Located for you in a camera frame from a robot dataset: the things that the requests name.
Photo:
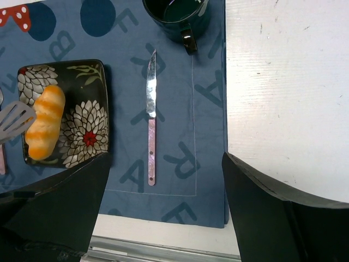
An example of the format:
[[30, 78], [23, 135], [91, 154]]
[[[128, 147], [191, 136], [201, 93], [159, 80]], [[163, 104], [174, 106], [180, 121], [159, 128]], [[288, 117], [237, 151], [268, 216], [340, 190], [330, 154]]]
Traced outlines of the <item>metal serving tongs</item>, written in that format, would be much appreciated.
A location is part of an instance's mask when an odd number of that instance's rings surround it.
[[1, 110], [1, 144], [24, 133], [36, 120], [35, 111], [21, 101]]

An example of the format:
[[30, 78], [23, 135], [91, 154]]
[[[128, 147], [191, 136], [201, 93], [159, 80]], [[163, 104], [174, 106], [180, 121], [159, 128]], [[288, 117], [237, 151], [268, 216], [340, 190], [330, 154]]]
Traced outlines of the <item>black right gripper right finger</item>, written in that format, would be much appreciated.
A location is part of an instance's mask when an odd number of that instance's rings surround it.
[[242, 261], [348, 261], [348, 203], [296, 189], [229, 153], [222, 170]]

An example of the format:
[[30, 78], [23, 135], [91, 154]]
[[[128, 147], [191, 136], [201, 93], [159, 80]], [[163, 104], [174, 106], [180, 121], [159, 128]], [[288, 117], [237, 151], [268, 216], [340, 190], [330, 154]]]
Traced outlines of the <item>striped long bread roll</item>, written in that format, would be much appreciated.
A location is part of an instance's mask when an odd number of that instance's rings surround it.
[[46, 86], [35, 100], [36, 120], [25, 132], [28, 155], [39, 161], [52, 155], [58, 141], [65, 107], [65, 95], [57, 85]]

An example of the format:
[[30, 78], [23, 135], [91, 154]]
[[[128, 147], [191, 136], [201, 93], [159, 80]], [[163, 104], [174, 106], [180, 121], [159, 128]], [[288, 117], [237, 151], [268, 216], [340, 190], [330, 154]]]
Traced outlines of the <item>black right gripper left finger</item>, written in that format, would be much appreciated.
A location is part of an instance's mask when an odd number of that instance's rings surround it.
[[101, 153], [1, 194], [1, 261], [80, 261], [87, 253], [111, 167]]

